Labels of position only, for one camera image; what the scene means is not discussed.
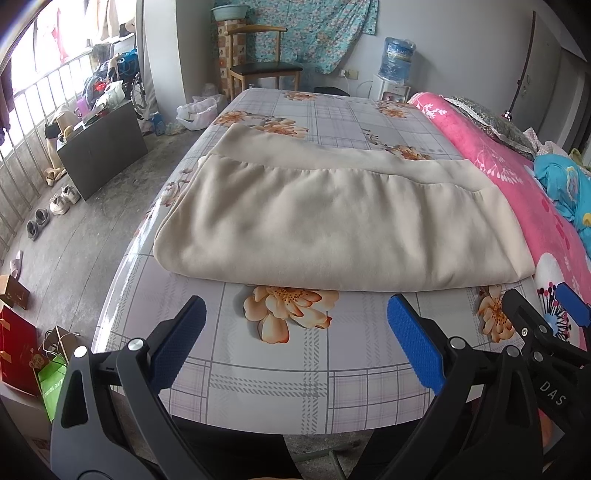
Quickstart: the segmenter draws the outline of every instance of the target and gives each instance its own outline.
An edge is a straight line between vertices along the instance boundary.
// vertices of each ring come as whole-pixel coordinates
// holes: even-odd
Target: blue gripper pad
[[[415,320],[417,313],[394,295],[388,302],[388,324],[413,366],[421,385],[435,395],[443,388],[443,358],[423,328]]]
[[[194,296],[185,304],[174,320],[171,331],[151,357],[150,388],[158,393],[172,387],[184,361],[205,326],[207,308],[201,297]]]
[[[564,307],[574,322],[580,327],[588,327],[589,306],[566,283],[556,285],[556,300]]]

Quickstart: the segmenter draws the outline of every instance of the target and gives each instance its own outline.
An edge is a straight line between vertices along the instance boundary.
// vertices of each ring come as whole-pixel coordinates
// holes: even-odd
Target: wooden chair
[[[275,61],[255,61],[253,63],[245,63],[243,65],[234,66],[234,40],[233,35],[239,33],[259,33],[259,32],[277,32],[277,46],[275,48]],[[248,88],[248,79],[260,79],[275,77],[275,88],[279,89],[279,77],[287,77],[294,75],[295,83],[294,90],[300,88],[300,72],[302,67],[292,63],[285,63],[281,61],[281,33],[287,32],[285,27],[273,27],[271,25],[246,25],[244,27],[235,28],[228,31],[230,35],[230,99],[234,100],[234,78],[242,82],[242,91]]]

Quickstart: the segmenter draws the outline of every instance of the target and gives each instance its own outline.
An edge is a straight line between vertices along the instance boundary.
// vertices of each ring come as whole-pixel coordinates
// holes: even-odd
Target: floral plaid tablecloth
[[[461,156],[411,105],[249,89],[208,127],[146,212],[105,300],[93,351],[117,350],[173,318],[191,295],[206,325],[174,385],[168,411],[236,430],[282,434],[373,429],[420,418],[434,397],[415,376],[387,324],[393,292],[314,291],[222,283],[164,270],[154,235],[205,155],[235,122],[337,148],[386,150],[409,160]],[[501,351],[521,340],[501,312],[517,288],[536,308],[531,278],[518,284],[405,294],[448,336]]]

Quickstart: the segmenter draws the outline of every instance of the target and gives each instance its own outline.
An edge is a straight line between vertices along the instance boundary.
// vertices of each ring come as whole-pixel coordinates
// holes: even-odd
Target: pink floral bedding
[[[564,281],[591,303],[591,261],[574,227],[556,211],[534,178],[532,162],[487,137],[438,95],[419,93],[410,103],[503,192],[536,263],[534,279],[539,292],[551,298],[552,285]]]

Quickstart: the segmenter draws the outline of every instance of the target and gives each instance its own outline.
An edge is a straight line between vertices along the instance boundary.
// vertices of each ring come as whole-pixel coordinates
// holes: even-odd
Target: black pants
[[[197,460],[215,480],[301,478],[281,435],[221,429],[173,417]],[[372,480],[389,464],[418,421],[377,429],[349,480]]]

